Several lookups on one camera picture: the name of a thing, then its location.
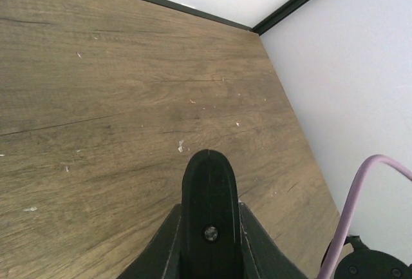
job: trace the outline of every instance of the debris speck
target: debris speck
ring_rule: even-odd
[[[179,148],[178,148],[179,152],[183,152],[183,139],[179,140]]]
[[[183,6],[187,6],[187,7],[193,8],[194,10],[196,9],[196,7],[195,7],[195,6],[192,6],[192,5],[188,5],[188,4],[185,4],[185,3],[180,3],[180,4],[183,5]]]
[[[30,207],[30,208],[26,208],[23,211],[36,211],[37,207]]]

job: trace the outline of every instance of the screw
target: screw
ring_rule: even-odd
[[[350,266],[349,267],[349,273],[350,274],[357,274],[358,273],[358,269],[355,266]]]
[[[207,226],[205,228],[204,235],[205,235],[205,239],[208,242],[215,242],[219,236],[218,229],[214,226]]]
[[[395,278],[402,277],[402,273],[397,268],[392,269],[391,273],[392,273],[392,276],[394,276]]]

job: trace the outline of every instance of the black plastic mount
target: black plastic mount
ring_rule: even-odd
[[[250,209],[238,202],[228,160],[195,154],[175,205],[142,254],[119,279],[306,278],[283,255]]]

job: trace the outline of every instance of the wood grain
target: wood grain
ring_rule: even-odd
[[[203,148],[316,275],[338,213],[256,34],[139,0],[0,0],[0,25],[1,278],[116,277]]]

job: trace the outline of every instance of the purple cable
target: purple cable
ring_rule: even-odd
[[[328,254],[324,260],[324,263],[317,275],[317,279],[329,279],[335,269],[336,263],[341,254],[343,243],[346,236],[348,235],[350,223],[355,212],[355,206],[361,193],[362,185],[365,180],[366,174],[369,169],[375,163],[382,162],[392,168],[396,169],[399,173],[403,174],[406,178],[412,181],[412,171],[405,168],[401,163],[385,156],[385,155],[372,155],[367,158],[358,172],[356,172],[355,178],[353,179],[352,185],[350,187],[348,197],[346,197],[345,205],[343,206],[341,219],[337,224],[335,235],[333,236]]]

